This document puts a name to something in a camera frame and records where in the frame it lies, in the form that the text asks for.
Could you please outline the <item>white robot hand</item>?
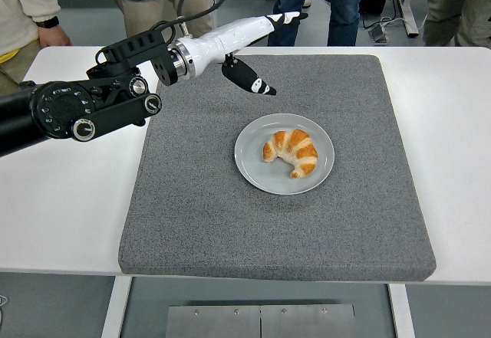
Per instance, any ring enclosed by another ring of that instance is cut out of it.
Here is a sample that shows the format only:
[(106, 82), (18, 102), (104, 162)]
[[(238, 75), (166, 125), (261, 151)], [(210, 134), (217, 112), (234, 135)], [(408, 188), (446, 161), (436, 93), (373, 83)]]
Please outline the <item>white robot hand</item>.
[(308, 15), (299, 11), (243, 18), (199, 38), (181, 38), (187, 77), (198, 77), (210, 64), (221, 64), (222, 75), (253, 94), (276, 95), (249, 65), (234, 53), (285, 27), (298, 26)]

